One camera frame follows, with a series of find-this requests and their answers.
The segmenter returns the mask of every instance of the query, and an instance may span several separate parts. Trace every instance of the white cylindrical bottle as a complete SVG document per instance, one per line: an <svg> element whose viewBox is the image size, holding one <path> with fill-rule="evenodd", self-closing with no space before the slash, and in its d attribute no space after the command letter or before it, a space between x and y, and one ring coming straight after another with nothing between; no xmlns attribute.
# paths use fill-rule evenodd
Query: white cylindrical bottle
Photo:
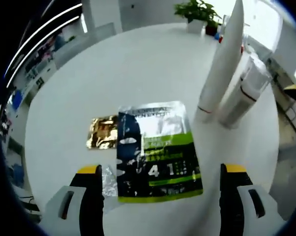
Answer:
<svg viewBox="0 0 296 236"><path fill-rule="evenodd" d="M271 79L265 64L251 56L230 96L218 111L219 122L227 128L237 128Z"/></svg>
<svg viewBox="0 0 296 236"><path fill-rule="evenodd" d="M243 2L237 0L199 98L196 116L201 121L207 121L218 107L236 70L241 55L243 26Z"/></svg>

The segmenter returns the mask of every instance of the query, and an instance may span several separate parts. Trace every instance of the potted plant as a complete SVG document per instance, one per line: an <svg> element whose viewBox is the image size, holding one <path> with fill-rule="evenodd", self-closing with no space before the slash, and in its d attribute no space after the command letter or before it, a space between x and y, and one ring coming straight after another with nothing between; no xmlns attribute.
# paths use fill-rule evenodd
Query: potted plant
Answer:
<svg viewBox="0 0 296 236"><path fill-rule="evenodd" d="M175 4L175 15L187 19L187 32L201 33L205 23L209 20L202 0L190 0L187 3Z"/></svg>
<svg viewBox="0 0 296 236"><path fill-rule="evenodd" d="M215 36L218 30L218 23L214 20L208 21L206 25L206 34Z"/></svg>
<svg viewBox="0 0 296 236"><path fill-rule="evenodd" d="M207 14L207 25L206 25L206 34L215 36L218 29L218 22L216 22L213 18L219 18L221 17L217 14L217 12L213 9L213 5L205 3L205 12Z"/></svg>
<svg viewBox="0 0 296 236"><path fill-rule="evenodd" d="M76 36L71 36L69 39L68 39L68 42L70 42L70 41L72 41L72 40L74 40L76 38Z"/></svg>

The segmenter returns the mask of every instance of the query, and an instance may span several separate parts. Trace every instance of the blue object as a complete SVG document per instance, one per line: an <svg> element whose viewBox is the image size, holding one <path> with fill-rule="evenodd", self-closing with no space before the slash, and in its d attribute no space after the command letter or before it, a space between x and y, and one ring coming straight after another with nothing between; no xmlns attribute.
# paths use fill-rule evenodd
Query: blue object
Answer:
<svg viewBox="0 0 296 236"><path fill-rule="evenodd" d="M23 188L25 177L24 168L18 164L14 164L12 168L14 170L14 184L17 187Z"/></svg>
<svg viewBox="0 0 296 236"><path fill-rule="evenodd" d="M16 90L15 94L12 96L12 107L13 109L16 111L18 109L18 107L20 106L22 101L22 95L20 90Z"/></svg>
<svg viewBox="0 0 296 236"><path fill-rule="evenodd" d="M215 34L214 38L215 38L216 40L219 40L219 33L218 33L218 32Z"/></svg>
<svg viewBox="0 0 296 236"><path fill-rule="evenodd" d="M55 37L54 50L55 52L66 44L66 41L59 35Z"/></svg>

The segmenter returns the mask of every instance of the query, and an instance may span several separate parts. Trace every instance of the green and black packet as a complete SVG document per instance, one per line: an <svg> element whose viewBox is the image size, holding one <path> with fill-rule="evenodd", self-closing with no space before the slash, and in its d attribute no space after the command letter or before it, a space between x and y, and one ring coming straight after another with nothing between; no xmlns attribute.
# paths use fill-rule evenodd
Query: green and black packet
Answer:
<svg viewBox="0 0 296 236"><path fill-rule="evenodd" d="M121 202L156 203L203 193L191 129L179 101L121 107L117 159Z"/></svg>

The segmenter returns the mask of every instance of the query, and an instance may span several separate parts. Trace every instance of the white flower pot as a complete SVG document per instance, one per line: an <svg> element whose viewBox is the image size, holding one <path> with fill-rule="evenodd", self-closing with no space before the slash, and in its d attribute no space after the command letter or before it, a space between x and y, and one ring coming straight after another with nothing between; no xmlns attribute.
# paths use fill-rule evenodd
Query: white flower pot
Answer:
<svg viewBox="0 0 296 236"><path fill-rule="evenodd" d="M205 21L193 20L187 24L187 32L201 34L205 23Z"/></svg>

